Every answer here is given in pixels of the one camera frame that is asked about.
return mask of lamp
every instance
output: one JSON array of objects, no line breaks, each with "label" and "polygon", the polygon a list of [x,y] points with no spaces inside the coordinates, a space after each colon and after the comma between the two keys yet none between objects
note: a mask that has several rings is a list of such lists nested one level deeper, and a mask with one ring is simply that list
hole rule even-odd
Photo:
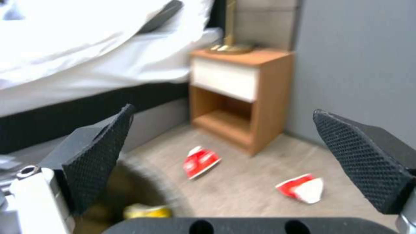
[{"label": "lamp", "polygon": [[208,48],[208,52],[221,54],[243,54],[253,50],[253,46],[251,45],[234,44],[234,11],[235,0],[227,0],[227,6],[225,10],[226,16],[224,43]]}]

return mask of gold lamp base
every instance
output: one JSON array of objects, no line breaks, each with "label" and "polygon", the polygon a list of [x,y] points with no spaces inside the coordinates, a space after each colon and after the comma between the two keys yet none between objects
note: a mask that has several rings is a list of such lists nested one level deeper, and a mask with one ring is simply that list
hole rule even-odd
[{"label": "gold lamp base", "polygon": [[236,55],[249,53],[253,49],[253,46],[250,45],[214,45],[208,48],[207,51],[216,54]]}]

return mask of trash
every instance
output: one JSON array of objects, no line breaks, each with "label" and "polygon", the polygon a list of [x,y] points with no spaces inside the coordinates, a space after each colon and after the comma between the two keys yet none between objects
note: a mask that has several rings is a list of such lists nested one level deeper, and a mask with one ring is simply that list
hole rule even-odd
[{"label": "trash", "polygon": [[276,185],[276,189],[285,196],[313,204],[321,200],[324,181],[312,174],[304,174]]},{"label": "trash", "polygon": [[183,163],[183,169],[189,179],[193,179],[214,165],[219,163],[221,158],[213,151],[197,146],[191,149]]},{"label": "trash", "polygon": [[169,218],[171,211],[167,206],[150,207],[140,203],[124,208],[125,219],[135,218]]}]

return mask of headboard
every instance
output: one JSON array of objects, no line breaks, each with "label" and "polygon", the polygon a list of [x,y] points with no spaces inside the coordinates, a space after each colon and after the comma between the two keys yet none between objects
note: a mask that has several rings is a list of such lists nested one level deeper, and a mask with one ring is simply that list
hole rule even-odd
[{"label": "headboard", "polygon": [[227,0],[214,0],[207,27],[220,27],[225,30],[225,3]]},{"label": "headboard", "polygon": [[[227,0],[215,0],[207,27],[224,32]],[[234,36],[248,43],[293,49],[303,0],[236,0]]]}]

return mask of gray wall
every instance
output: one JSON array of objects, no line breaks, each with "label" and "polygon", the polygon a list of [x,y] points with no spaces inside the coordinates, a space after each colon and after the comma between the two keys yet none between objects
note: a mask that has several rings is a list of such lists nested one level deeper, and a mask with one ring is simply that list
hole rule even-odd
[{"label": "gray wall", "polygon": [[287,131],[321,142],[316,108],[416,148],[416,1],[306,0]]}]

